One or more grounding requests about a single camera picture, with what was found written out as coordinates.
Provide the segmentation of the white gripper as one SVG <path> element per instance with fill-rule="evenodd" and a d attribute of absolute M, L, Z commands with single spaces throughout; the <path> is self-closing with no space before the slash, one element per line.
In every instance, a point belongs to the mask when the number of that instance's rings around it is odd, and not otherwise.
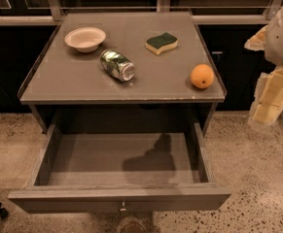
<path fill-rule="evenodd" d="M 249 111 L 251 126 L 271 126 L 283 112 L 283 6 L 271 19 L 246 41 L 247 50 L 265 50 L 265 59 L 276 66 L 258 78 L 254 102 Z"/>

